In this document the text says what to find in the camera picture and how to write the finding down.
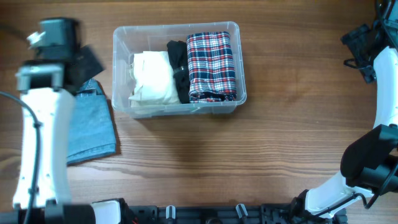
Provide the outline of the cream cloth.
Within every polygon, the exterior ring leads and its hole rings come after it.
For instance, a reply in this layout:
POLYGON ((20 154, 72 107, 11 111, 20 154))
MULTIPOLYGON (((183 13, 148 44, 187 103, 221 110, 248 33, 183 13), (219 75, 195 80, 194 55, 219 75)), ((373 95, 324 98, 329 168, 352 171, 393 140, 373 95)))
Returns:
POLYGON ((177 105, 180 103, 174 71, 166 51, 134 54, 130 76, 135 87, 129 97, 131 107, 177 105))

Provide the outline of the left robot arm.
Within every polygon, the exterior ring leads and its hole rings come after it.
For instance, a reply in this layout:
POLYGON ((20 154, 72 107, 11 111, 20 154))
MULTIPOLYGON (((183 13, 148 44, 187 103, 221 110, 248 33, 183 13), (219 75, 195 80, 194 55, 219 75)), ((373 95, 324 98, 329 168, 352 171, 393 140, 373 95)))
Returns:
POLYGON ((71 203, 67 180, 70 118, 80 87, 103 67, 80 41, 72 18, 43 19, 28 36, 36 56, 16 73, 15 101, 22 107, 21 171, 13 211, 2 223, 127 223, 133 217, 121 199, 71 203))

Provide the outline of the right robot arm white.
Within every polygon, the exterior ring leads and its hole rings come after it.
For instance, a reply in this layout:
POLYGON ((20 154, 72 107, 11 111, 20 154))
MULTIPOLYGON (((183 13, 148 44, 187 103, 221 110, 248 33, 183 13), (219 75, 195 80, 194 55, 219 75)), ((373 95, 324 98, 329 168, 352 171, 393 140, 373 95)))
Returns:
POLYGON ((397 192, 397 1, 375 1, 372 26, 341 38, 352 53, 345 66, 377 85, 373 129, 349 145, 339 171, 317 188, 305 190, 287 207, 289 223, 333 222, 347 206, 362 201, 369 210, 376 200, 397 192))

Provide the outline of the black garment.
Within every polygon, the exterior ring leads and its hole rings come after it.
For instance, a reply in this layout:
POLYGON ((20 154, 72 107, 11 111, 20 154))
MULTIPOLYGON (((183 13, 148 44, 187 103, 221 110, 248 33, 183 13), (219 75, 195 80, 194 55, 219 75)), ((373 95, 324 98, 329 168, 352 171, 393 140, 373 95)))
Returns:
POLYGON ((188 71, 187 44, 171 40, 167 43, 169 62, 173 69, 173 78, 181 104, 190 102, 190 79, 188 71))

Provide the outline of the blue jeans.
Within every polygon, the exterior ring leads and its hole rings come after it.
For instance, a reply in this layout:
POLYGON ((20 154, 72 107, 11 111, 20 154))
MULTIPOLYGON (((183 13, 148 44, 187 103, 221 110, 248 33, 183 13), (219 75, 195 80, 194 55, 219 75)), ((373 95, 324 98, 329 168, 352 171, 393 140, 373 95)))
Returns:
POLYGON ((116 135, 106 95, 95 79, 83 84, 75 97, 68 135, 67 164, 116 153, 116 135))

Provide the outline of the red plaid shirt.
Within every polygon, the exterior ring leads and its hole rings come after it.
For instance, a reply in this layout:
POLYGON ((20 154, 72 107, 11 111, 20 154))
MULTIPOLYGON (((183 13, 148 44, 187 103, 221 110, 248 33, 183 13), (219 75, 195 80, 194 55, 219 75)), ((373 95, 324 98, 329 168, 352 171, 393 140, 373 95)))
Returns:
POLYGON ((236 71, 229 32, 188 35, 187 57, 191 103, 236 99, 236 71))

